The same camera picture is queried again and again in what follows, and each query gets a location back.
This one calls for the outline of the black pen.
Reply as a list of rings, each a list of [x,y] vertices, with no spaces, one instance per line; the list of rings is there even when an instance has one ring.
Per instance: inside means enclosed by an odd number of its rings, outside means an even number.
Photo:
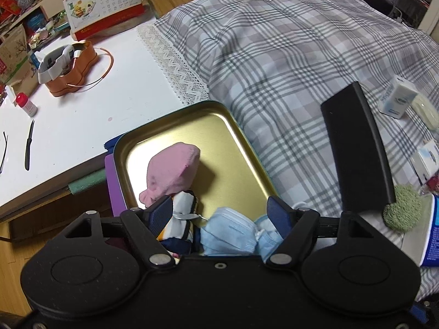
[[[26,140],[26,147],[25,147],[25,153],[24,153],[24,169],[26,171],[30,170],[30,150],[31,150],[31,144],[33,140],[33,128],[34,128],[35,120],[31,121],[27,140]]]

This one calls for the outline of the black rectangular lid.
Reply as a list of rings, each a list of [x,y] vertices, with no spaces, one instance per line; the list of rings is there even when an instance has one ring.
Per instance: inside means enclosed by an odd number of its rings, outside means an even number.
[[[321,104],[333,153],[342,209],[381,212],[396,201],[385,147],[358,82]]]

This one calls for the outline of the red capped small bottle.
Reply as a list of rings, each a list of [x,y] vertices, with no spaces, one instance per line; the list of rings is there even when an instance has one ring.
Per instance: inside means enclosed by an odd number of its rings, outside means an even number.
[[[25,93],[18,93],[15,103],[29,116],[34,117],[38,111],[37,106],[29,99]]]

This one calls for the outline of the green scrubber ball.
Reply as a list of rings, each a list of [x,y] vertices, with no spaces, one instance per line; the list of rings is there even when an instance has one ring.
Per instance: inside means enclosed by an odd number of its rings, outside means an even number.
[[[420,221],[423,213],[421,197],[407,185],[396,185],[394,193],[396,201],[385,206],[382,218],[390,229],[406,233]]]

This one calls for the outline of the white blue tissue pack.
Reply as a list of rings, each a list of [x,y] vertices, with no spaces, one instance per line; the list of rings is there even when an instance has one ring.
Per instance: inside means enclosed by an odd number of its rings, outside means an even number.
[[[434,140],[425,143],[412,155],[411,164],[422,184],[427,183],[438,172],[438,158],[438,145]]]

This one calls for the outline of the light blue face mask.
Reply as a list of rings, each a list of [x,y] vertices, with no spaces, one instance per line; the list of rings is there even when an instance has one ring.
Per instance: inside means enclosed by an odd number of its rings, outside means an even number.
[[[267,213],[257,221],[228,208],[218,208],[200,230],[205,256],[260,256],[267,262],[282,242]]]

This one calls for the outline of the white tissue pack upright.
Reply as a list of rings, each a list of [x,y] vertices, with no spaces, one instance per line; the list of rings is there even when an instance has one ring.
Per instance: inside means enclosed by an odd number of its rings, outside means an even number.
[[[417,96],[416,86],[407,79],[394,75],[389,86],[379,97],[379,112],[395,119],[400,119]]]

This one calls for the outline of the blue white container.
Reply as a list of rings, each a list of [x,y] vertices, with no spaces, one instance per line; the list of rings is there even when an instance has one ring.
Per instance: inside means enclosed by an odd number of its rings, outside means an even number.
[[[438,196],[424,195],[421,203],[420,221],[404,235],[401,250],[420,267],[438,267]]]

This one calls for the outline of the pink soft cloth pouch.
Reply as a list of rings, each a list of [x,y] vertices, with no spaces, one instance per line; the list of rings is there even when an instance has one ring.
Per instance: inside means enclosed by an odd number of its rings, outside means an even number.
[[[190,189],[196,176],[200,149],[178,142],[154,155],[147,167],[147,188],[139,195],[146,207],[164,195],[175,195]]]

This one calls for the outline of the orange leather basket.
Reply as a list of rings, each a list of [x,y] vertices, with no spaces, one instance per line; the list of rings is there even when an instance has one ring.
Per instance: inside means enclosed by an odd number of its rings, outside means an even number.
[[[89,71],[102,56],[109,57],[109,66],[96,80],[88,80]],[[45,85],[54,97],[93,87],[112,69],[114,57],[104,48],[95,48],[90,41],[63,45],[43,57],[37,71],[40,85]]]

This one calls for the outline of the gold metal tin box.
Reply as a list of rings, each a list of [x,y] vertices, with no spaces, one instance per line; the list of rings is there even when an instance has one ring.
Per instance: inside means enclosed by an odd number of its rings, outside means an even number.
[[[277,191],[245,134],[221,103],[204,101],[160,117],[125,134],[114,145],[106,175],[112,213],[143,208],[150,159],[175,143],[200,150],[191,191],[197,199],[197,227],[219,207],[232,208],[252,221],[266,214],[268,197]]]

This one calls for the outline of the red desk calendar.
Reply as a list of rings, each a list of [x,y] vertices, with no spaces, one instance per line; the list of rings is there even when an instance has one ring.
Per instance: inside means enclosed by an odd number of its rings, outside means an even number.
[[[74,40],[88,39],[144,12],[141,0],[63,0]]]

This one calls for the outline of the colourful folded sock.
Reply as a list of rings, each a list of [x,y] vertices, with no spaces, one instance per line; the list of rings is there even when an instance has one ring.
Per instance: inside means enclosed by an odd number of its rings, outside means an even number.
[[[201,251],[201,232],[196,221],[205,218],[197,212],[198,199],[192,191],[172,197],[173,214],[157,240],[175,259]]]

